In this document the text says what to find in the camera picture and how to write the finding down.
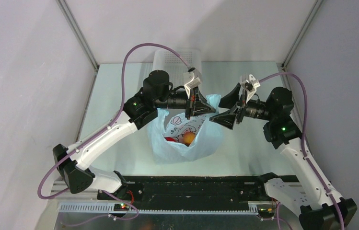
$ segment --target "cartoon print on bag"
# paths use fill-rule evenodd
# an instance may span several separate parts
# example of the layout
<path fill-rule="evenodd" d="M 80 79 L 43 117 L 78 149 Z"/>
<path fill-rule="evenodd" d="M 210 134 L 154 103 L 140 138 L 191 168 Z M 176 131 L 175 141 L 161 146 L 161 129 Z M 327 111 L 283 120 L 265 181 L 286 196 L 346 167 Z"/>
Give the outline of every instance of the cartoon print on bag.
<path fill-rule="evenodd" d="M 180 125 L 182 123 L 182 119 L 178 116 L 172 118 L 171 120 L 171 124 L 173 124 L 174 126 Z"/>
<path fill-rule="evenodd" d="M 178 128 L 177 127 L 175 127 L 173 130 L 171 130 L 171 134 L 173 134 L 175 131 L 177 131 L 178 130 Z"/>
<path fill-rule="evenodd" d="M 182 134 L 180 134 L 180 135 L 178 135 L 178 136 L 176 136 L 176 137 L 172 137 L 172 138 L 174 138 L 176 141 L 178 141 L 178 142 L 182 142 L 182 140 L 184 139 L 184 135 L 185 135 L 185 133 L 195 133 L 196 132 L 196 128 L 195 127 L 193 127 L 193 126 L 189 126 L 189 127 L 187 127 L 183 132 L 182 132 Z"/>

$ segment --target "light blue plastic bag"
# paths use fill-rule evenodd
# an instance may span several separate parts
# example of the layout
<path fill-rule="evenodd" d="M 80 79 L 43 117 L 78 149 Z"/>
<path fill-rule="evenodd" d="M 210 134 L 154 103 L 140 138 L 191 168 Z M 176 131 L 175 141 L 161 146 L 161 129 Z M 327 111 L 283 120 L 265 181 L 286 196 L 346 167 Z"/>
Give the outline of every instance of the light blue plastic bag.
<path fill-rule="evenodd" d="M 223 141 L 223 131 L 220 125 L 209 121 L 209 118 L 219 113 L 220 95 L 208 95 L 206 99 L 216 109 L 215 114 L 204 114 L 187 120 L 185 113 L 181 113 L 171 118 L 166 128 L 164 121 L 169 112 L 158 109 L 158 117 L 152 120 L 147 127 L 148 137 L 157 163 L 195 161 L 212 155 L 217 150 Z M 185 132 L 196 134 L 189 147 L 165 139 L 165 137 L 172 137 L 175 140 L 182 141 Z"/>

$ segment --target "metal frame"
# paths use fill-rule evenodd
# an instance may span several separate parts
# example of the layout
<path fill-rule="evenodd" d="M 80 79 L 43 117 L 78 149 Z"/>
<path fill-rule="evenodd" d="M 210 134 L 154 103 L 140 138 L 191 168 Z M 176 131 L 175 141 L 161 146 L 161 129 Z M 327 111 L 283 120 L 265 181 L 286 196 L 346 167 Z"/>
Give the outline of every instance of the metal frame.
<path fill-rule="evenodd" d="M 94 71 L 98 71 L 99 64 L 97 63 L 88 42 L 86 41 L 85 37 L 81 29 L 76 22 L 75 17 L 73 17 L 72 12 L 66 2 L 66 0 L 57 0 L 58 6 L 61 9 L 63 15 L 65 16 L 66 21 L 68 22 L 72 32 L 75 34 L 76 39 L 78 40 L 79 44 L 81 45 L 83 51 L 85 52 L 86 57 L 89 59 L 89 62 L 93 66 Z"/>
<path fill-rule="evenodd" d="M 302 38 L 305 36 L 306 32 L 308 31 L 310 25 L 312 24 L 313 19 L 317 15 L 320 7 L 323 5 L 325 0 L 316 0 L 315 4 L 312 6 L 309 15 L 306 17 L 305 22 L 302 25 L 301 30 L 299 30 L 298 35 L 295 38 L 295 41 L 292 43 L 290 50 L 288 51 L 287 56 L 285 57 L 284 61 L 282 62 L 282 67 L 285 70 L 290 63 L 293 55 L 295 54 L 296 49 L 298 48 L 299 44 L 302 41 Z"/>
<path fill-rule="evenodd" d="M 305 19 L 305 22 L 302 25 L 302 28 L 300 29 L 298 35 L 296 36 L 291 48 L 289 49 L 284 61 L 282 63 L 277 63 L 278 65 L 278 70 L 280 72 L 282 71 L 286 71 L 288 64 L 290 63 L 291 59 L 293 58 L 297 48 L 299 47 L 302 38 L 305 36 L 305 34 L 307 33 L 310 25 L 313 22 L 313 19 L 315 18 L 316 14 L 318 13 L 320 7 L 323 5 L 323 3 L 325 2 L 325 0 L 317 0 L 315 2 L 315 4 L 313 5 L 309 15 L 307 16 L 307 18 Z M 84 114 L 82 116 L 82 120 L 81 120 L 81 125 L 77 134 L 77 138 L 79 137 L 80 133 L 81 133 L 81 129 L 82 129 L 82 124 L 83 124 L 83 120 L 85 119 L 86 116 L 86 111 L 89 105 L 89 101 L 92 95 L 92 91 L 93 91 L 93 87 L 94 87 L 94 83 L 96 81 L 96 77 L 97 77 L 97 71 L 99 70 L 99 63 L 96 61 L 95 56 L 93 55 L 93 52 L 90 49 L 89 44 L 87 43 L 82 31 L 80 30 L 78 23 L 76 22 L 75 17 L 73 16 L 68 4 L 67 4 L 67 0 L 57 0 L 57 3 L 59 5 L 59 8 L 61 9 L 63 15 L 65 16 L 65 19 L 67 20 L 71 30 L 73 31 L 73 33 L 76 36 L 76 39 L 78 40 L 79 44 L 81 45 L 86 57 L 88 58 L 90 64 L 92 65 L 95 74 L 94 74 L 94 78 L 93 78 L 93 82 L 91 85 L 91 89 L 89 92 L 89 96 L 88 96 L 88 100 L 86 102 L 86 107 L 85 107 L 85 111 Z M 289 81 L 289 79 L 287 78 L 287 76 L 282 75 L 281 76 L 282 82 L 284 87 L 288 88 L 289 90 L 291 90 L 291 83 Z M 292 116 L 295 120 L 295 122 L 297 123 L 298 127 L 302 129 L 302 116 L 299 113 L 299 110 L 297 108 L 297 106 L 293 109 L 292 111 Z M 300 183 L 296 183 L 294 186 L 300 187 Z M 57 190 L 58 188 L 61 187 L 66 187 L 66 185 L 64 184 L 64 182 L 55 182 L 54 187 L 53 187 L 53 191 L 52 193 L 54 193 L 54 190 Z M 73 201 L 77 201 L 77 203 L 75 204 L 80 204 L 80 205 L 84 205 L 85 207 L 88 206 L 93 206 L 93 204 L 90 203 L 91 200 L 95 200 L 96 199 L 96 194 L 97 191 L 86 191 L 85 193 L 79 194 L 79 195 L 72 195 L 70 193 L 65 193 L 62 197 L 59 197 L 58 199 L 60 199 L 60 201 L 64 201 L 63 204 L 67 204 L 68 202 L 65 203 L 65 201 L 69 201 L 69 202 L 73 202 Z M 104 206 L 105 204 L 102 203 L 97 203 L 97 206 Z M 162 211 L 161 210 L 142 210 L 143 213 L 150 213 L 150 212 L 155 212 L 155 213 L 169 213 L 167 211 Z"/>
<path fill-rule="evenodd" d="M 114 211 L 115 204 L 119 204 L 118 201 L 108 202 L 60 202 L 59 212 L 85 212 L 85 213 L 121 213 L 125 214 L 126 211 Z M 128 213 L 135 213 L 134 210 L 130 210 Z M 248 204 L 248 210 L 238 211 L 187 211 L 187 210 L 147 210 L 139 209 L 140 214 L 209 214 L 209 215 L 257 215 L 257 205 Z"/>

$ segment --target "black joint housing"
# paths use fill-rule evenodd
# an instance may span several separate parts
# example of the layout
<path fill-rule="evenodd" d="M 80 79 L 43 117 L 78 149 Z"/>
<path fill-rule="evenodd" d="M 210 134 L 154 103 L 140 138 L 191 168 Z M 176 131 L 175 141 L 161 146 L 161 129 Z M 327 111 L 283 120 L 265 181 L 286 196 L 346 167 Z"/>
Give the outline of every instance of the black joint housing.
<path fill-rule="evenodd" d="M 141 129 L 158 116 L 157 109 L 141 93 L 137 93 L 128 99 L 124 103 L 123 110 L 130 117 L 129 121 L 134 122 L 137 129 Z"/>
<path fill-rule="evenodd" d="M 289 116 L 293 107 L 292 92 L 283 87 L 275 87 L 266 100 L 266 108 L 273 117 Z"/>
<path fill-rule="evenodd" d="M 274 178 L 278 178 L 278 176 L 273 172 L 269 172 L 269 173 L 263 174 L 261 176 L 258 176 L 255 179 L 254 184 L 255 184 L 255 188 L 256 188 L 256 195 L 258 197 L 262 197 L 262 198 L 268 197 L 265 184 L 269 180 L 274 179 Z"/>
<path fill-rule="evenodd" d="M 68 148 L 61 144 L 55 146 L 52 149 L 55 163 L 63 159 L 67 155 L 67 151 Z M 89 169 L 82 170 L 76 167 L 76 161 L 72 161 L 70 158 L 62 162 L 57 169 L 72 194 L 80 193 L 87 189 L 95 177 Z"/>
<path fill-rule="evenodd" d="M 337 204 L 347 226 L 357 211 L 357 205 L 353 199 L 340 198 Z M 323 206 L 321 209 L 312 210 L 310 206 L 301 206 L 299 222 L 304 230 L 339 230 L 339 217 L 334 205 Z"/>
<path fill-rule="evenodd" d="M 271 142 L 275 149 L 282 144 L 288 144 L 289 140 L 302 137 L 301 131 L 290 116 L 270 120 L 263 130 L 266 140 Z"/>
<path fill-rule="evenodd" d="M 147 99 L 154 101 L 159 99 L 165 101 L 169 94 L 169 75 L 163 70 L 154 70 L 143 81 L 143 95 Z"/>

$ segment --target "orange fruit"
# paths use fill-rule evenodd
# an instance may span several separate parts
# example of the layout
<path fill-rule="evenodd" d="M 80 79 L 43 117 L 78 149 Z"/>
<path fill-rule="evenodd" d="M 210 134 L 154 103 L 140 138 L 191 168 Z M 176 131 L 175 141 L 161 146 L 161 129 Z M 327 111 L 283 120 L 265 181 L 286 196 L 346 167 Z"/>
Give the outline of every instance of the orange fruit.
<path fill-rule="evenodd" d="M 192 141 L 195 139 L 196 135 L 194 133 L 188 132 L 184 134 L 184 139 L 183 139 L 183 143 L 186 146 L 189 146 Z"/>

